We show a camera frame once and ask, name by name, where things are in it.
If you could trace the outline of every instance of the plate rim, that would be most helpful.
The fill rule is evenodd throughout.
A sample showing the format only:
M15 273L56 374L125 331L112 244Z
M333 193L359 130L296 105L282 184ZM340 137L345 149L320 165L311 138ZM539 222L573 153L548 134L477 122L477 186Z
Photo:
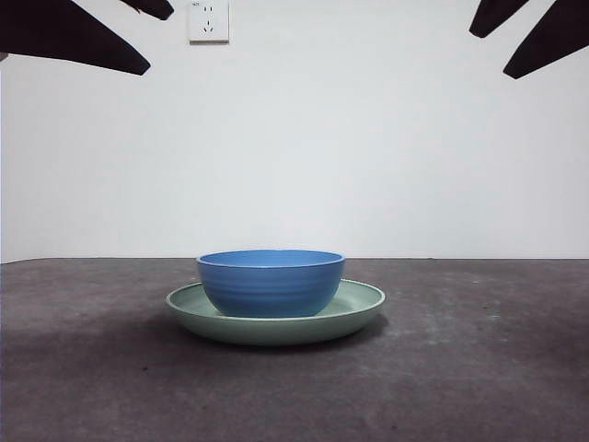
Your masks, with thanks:
M247 321L250 321L250 322L252 322L252 321L254 321L254 322L288 322L288 321L293 321L293 320L326 320L329 318L341 318L341 317L345 317L345 316L356 315L358 313L363 313L363 312L372 310L374 308L380 307L385 302L385 299L387 299L387 296L385 295L385 293L380 288L375 287L373 285L363 283L360 281L354 281L352 279L344 279L344 278L340 279L340 281L345 282L345 283L352 283L355 285L363 285L364 287L371 288L371 289L375 290L378 293L378 295L380 295L380 298L374 304L371 304L370 306L368 306L366 308L359 308L357 310L352 310L352 311L348 311L345 313L332 313L330 315L301 316L301 317L289 317L289 318L247 318L247 317L241 317L241 316L226 316L226 315L208 316L208 315L203 315L200 313L194 313L193 311L186 310L185 308L181 308L171 301L171 298L179 291L186 290L187 288L194 287L196 285L203 285L203 282L198 282L198 283L184 285L184 286L177 288L176 290L173 290L172 292L168 293L166 296L166 304L172 310L175 310L175 311L178 311L181 313L186 313L186 314L192 315L192 316L197 316L199 318L214 319L214 320L242 320L245 322L247 322Z

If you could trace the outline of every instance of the light green dish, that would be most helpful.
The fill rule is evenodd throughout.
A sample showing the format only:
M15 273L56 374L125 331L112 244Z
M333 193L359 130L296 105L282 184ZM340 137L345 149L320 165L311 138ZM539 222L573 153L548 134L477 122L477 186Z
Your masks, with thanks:
M187 285L166 297L178 322L196 334L224 343L293 345L339 338L362 329L380 310L385 294L371 285L342 279L335 297L315 316L238 318L222 315L202 283Z

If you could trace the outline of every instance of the bowl rim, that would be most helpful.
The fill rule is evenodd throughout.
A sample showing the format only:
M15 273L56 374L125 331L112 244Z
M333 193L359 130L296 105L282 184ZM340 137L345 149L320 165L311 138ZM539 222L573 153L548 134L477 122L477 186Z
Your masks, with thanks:
M208 262L206 258L209 258L214 255L221 255L224 253L235 253L235 252L245 252L245 251L310 251L315 253L327 253L330 255L338 256L339 258L326 261L326 262L317 262L313 264L297 264L297 265L238 265L238 264L221 264L218 262ZM341 253L336 251L328 251L328 250L311 250L311 249L241 249L241 250L224 250L224 251L215 251L213 253L207 253L202 255L196 259L196 262L199 264L204 265L213 265L215 267L230 267L235 269L296 269L296 268L305 268L305 267L316 267L319 265L329 265L335 264L337 262L344 262L346 261L346 257L343 256Z
M354 281L353 279L345 279L345 278L341 278L340 282L349 283L349 284L353 284L353 285L362 285L366 288L369 288L378 294L378 300L367 307L359 308L357 310L346 311L345 313L331 313L329 315L321 315L321 316L319 316L317 314L314 316L293 316L293 317L280 317L280 318L256 318L256 317L251 318L251 317L242 317L242 316L226 316L224 314L215 315L212 317L212 316L208 316L208 315L203 315L201 313L194 313L193 311L182 308L182 307L178 306L177 304L175 304L174 302L172 302L172 298L178 292L181 292L182 290L186 290L191 287L196 287L197 285L204 286L204 283L202 281L200 281L197 283L184 285L183 287L177 288L176 290L168 293L166 296L166 304L173 311L188 314L191 316L198 316L203 319L239 320L239 321L254 321L254 322L287 322L287 321L293 321L293 320L296 320L296 321L300 321L300 320L327 320L330 318L341 318L341 317L345 317L345 316L358 315L358 314L373 310L375 308L380 308L383 305L383 303L385 302L385 300L387 299L385 292L383 292L380 288L378 288L374 285L363 283L361 281Z

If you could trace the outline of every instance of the concrete surface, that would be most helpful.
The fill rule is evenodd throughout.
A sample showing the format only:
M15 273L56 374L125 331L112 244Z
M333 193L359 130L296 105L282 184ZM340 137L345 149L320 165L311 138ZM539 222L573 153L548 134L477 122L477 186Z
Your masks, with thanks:
M177 326L192 260L2 271L5 441L589 440L589 261L349 260L382 314L287 348Z

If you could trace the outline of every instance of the green plate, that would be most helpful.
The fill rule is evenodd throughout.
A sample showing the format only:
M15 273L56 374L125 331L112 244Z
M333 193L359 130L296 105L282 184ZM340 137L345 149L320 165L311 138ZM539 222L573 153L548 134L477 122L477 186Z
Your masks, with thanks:
M166 297L178 322L191 332L224 343L292 345L339 338L362 329L380 310L385 294L371 285L342 279L335 297L315 316L238 318L224 316L209 301L202 283Z

